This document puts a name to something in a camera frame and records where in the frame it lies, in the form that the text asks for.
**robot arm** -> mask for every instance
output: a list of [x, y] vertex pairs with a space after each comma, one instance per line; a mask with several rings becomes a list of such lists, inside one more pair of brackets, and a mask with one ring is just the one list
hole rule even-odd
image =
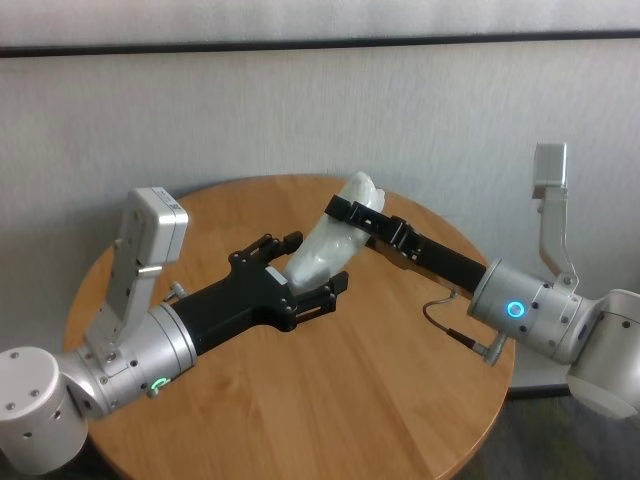
[[[566, 147], [538, 145], [533, 198], [540, 199], [540, 254], [553, 282], [502, 259], [488, 268], [387, 217], [334, 196], [325, 213], [371, 235], [367, 245], [395, 265], [414, 270], [471, 300], [468, 314], [497, 331], [489, 346], [438, 325], [490, 365], [508, 337], [561, 364], [571, 364], [572, 394], [615, 418], [640, 411], [640, 295], [612, 290], [599, 300], [576, 295], [578, 277], [566, 251]], [[443, 301], [430, 302], [429, 305]]]
[[105, 303], [73, 352], [34, 347], [0, 353], [0, 449], [16, 469], [43, 474], [74, 458], [98, 419], [143, 394], [156, 397], [196, 358], [255, 325], [293, 330], [335, 310], [345, 272], [293, 294], [269, 263], [302, 243], [265, 235], [229, 257], [229, 275], [173, 304], [149, 309], [156, 277], [178, 259], [188, 217], [161, 188], [130, 193]]

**round wooden table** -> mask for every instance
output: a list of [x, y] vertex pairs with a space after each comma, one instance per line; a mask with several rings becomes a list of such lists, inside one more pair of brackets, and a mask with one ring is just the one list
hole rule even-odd
[[[343, 180], [252, 178], [180, 200], [189, 227], [173, 280], [194, 292], [229, 271], [230, 252], [264, 233], [308, 233]], [[431, 211], [387, 193], [385, 212], [484, 261]], [[82, 335], [106, 294], [105, 252], [87, 273], [69, 315], [65, 347]], [[283, 268], [286, 258], [274, 262]], [[198, 358], [165, 388], [94, 422], [98, 449], [124, 477], [221, 480], [410, 480], [449, 478], [478, 449], [502, 406], [513, 371], [510, 341], [491, 368], [422, 316], [448, 295], [436, 283], [365, 250], [346, 267], [336, 312], [290, 333], [256, 327]], [[468, 301], [433, 315], [488, 343], [493, 332], [466, 316]]]

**cable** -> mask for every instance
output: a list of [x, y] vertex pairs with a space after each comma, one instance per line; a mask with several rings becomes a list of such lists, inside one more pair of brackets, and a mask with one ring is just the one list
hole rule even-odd
[[450, 301], [452, 301], [454, 298], [456, 298], [458, 296], [458, 292], [456, 292], [455, 290], [451, 290], [451, 293], [449, 294], [449, 296], [447, 298], [443, 298], [441, 300], [434, 300], [432, 302], [427, 302], [422, 306], [422, 313], [425, 316], [425, 318], [427, 320], [429, 320], [429, 322], [436, 326], [437, 328], [439, 328], [440, 330], [442, 330], [444, 333], [449, 333], [449, 329], [447, 327], [445, 327], [444, 325], [442, 325], [441, 323], [438, 323], [437, 321], [435, 321], [433, 319], [433, 317], [431, 315], [429, 315], [429, 312], [427, 312], [427, 309], [429, 307], [432, 307], [433, 305], [442, 305], [444, 303], [449, 303]]
[[486, 347], [476, 342], [473, 338], [467, 337], [463, 333], [460, 333], [457, 330], [454, 330], [453, 328], [445, 327], [440, 322], [434, 320], [434, 318], [431, 315], [429, 315], [429, 312], [427, 312], [427, 309], [429, 307], [432, 307], [433, 305], [442, 305], [444, 303], [449, 303], [450, 301], [455, 299], [457, 296], [458, 296], [458, 293], [455, 290], [451, 290], [451, 293], [447, 298], [442, 298], [440, 300], [433, 300], [432, 302], [425, 303], [422, 306], [422, 313], [424, 314], [425, 318], [429, 320], [429, 323], [431, 323], [434, 327], [439, 328], [444, 333], [449, 335], [451, 338], [457, 340], [458, 342], [463, 344], [465, 347], [470, 348], [478, 355], [484, 356], [484, 353], [486, 352]]

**white wall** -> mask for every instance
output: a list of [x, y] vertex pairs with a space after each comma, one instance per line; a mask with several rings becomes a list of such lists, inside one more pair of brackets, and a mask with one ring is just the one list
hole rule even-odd
[[60, 348], [135, 186], [363, 169], [547, 275], [540, 140], [570, 146], [579, 292], [640, 290], [638, 112], [640, 40], [0, 60], [0, 350]]
[[637, 30], [629, 0], [0, 0], [5, 47]]

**blue led ring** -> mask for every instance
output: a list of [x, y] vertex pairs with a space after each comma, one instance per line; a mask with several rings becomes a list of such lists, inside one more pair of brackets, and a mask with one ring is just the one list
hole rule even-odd
[[507, 305], [507, 314], [511, 318], [521, 318], [526, 313], [526, 308], [522, 302], [509, 302]]

